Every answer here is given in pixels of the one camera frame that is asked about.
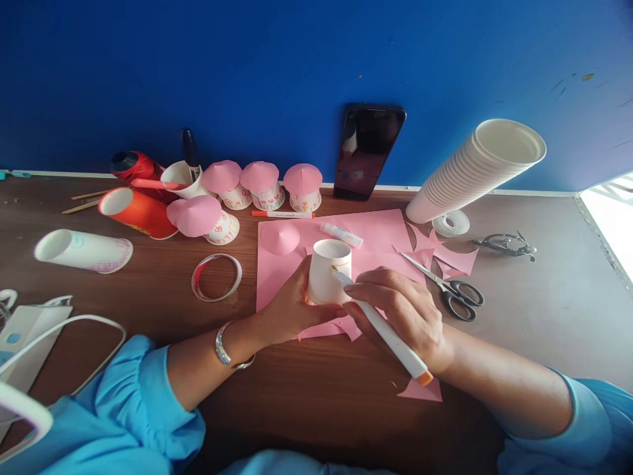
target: black scissors handle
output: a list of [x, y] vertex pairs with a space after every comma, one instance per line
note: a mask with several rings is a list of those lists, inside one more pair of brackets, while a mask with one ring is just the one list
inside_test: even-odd
[[476, 310], [461, 296], [454, 294], [450, 290], [444, 290], [442, 292], [442, 298], [453, 317], [467, 322], [472, 322], [477, 318]]
[[[464, 303], [474, 305], [475, 307], [481, 307], [484, 304], [485, 300], [483, 299], [481, 292], [477, 289], [477, 287], [469, 284], [468, 282], [464, 282], [463, 280], [451, 280], [447, 282], [447, 284], [455, 291], [457, 294], [456, 297], [461, 297]], [[462, 288], [467, 288], [470, 292], [464, 292]]]

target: wooden table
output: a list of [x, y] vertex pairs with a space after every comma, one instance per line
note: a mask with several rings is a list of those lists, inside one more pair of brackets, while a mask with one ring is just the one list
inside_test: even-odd
[[[250, 209], [235, 212], [239, 237], [220, 249], [181, 235], [154, 241], [94, 208], [60, 214], [76, 204], [69, 197], [116, 185], [105, 179], [42, 177], [1, 182], [0, 288], [18, 290], [21, 304], [72, 294], [74, 315], [102, 315], [124, 325], [130, 335], [144, 333], [158, 344], [255, 310], [261, 218], [253, 218]], [[376, 192], [367, 203], [353, 203], [335, 201], [330, 190], [323, 193], [320, 216], [404, 208], [411, 199], [409, 193]], [[633, 390], [624, 364], [633, 360], [633, 301], [573, 199], [489, 195], [464, 210], [471, 230], [451, 239], [450, 248], [469, 251], [469, 239], [519, 229], [538, 248], [537, 260], [482, 249], [469, 280], [484, 293], [486, 305], [472, 324], [451, 316], [446, 323], [570, 376], [608, 379]], [[110, 275], [37, 262], [32, 256], [36, 242], [57, 228], [130, 239], [133, 258]], [[244, 268], [233, 304], [204, 303], [191, 292], [193, 269], [218, 251], [237, 257]], [[204, 278], [210, 295], [224, 291], [234, 272], [229, 262], [213, 266]], [[31, 395], [51, 403], [71, 392], [117, 339], [115, 330], [96, 323], [67, 327]], [[202, 403], [207, 436], [191, 472], [213, 473], [264, 448], [403, 473], [494, 472], [502, 433], [483, 406], [448, 385], [442, 385], [443, 403], [396, 397], [408, 379], [364, 338], [350, 343], [340, 335], [268, 348]], [[14, 427], [4, 446], [24, 430]]]

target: orange paper cup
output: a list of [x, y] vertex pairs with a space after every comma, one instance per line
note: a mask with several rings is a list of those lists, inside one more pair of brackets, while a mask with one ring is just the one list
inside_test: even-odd
[[131, 188], [117, 188], [99, 202], [99, 212], [152, 239], [168, 239], [178, 229], [167, 219], [167, 205]]

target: smartphone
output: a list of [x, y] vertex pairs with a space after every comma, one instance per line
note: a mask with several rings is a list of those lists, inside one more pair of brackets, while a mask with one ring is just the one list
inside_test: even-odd
[[406, 118], [398, 106], [351, 104], [346, 108], [334, 198], [369, 199]]

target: tape roll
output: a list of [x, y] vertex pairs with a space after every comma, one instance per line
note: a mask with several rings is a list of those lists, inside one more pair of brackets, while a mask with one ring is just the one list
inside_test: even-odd
[[432, 221], [433, 227], [445, 238], [464, 234], [470, 229], [468, 216], [459, 210], [449, 211]]
[[[237, 272], [237, 275], [235, 276], [235, 282], [233, 283], [233, 286], [224, 295], [220, 297], [216, 297], [216, 298], [210, 298], [204, 295], [200, 291], [200, 275], [202, 274], [202, 270], [205, 268], [205, 266], [209, 262], [215, 259], [219, 259], [220, 257], [226, 257], [227, 259], [230, 259], [233, 262], [233, 264], [235, 264], [235, 271]], [[237, 287], [239, 287], [239, 283], [241, 281], [242, 281], [242, 266], [240, 265], [239, 261], [235, 257], [228, 254], [211, 254], [209, 257], [205, 257], [203, 260], [201, 260], [200, 264], [198, 264], [196, 269], [193, 271], [193, 275], [191, 276], [191, 290], [193, 290], [193, 293], [195, 294], [195, 296], [202, 301], [220, 301], [234, 294], [235, 291], [237, 290]]]

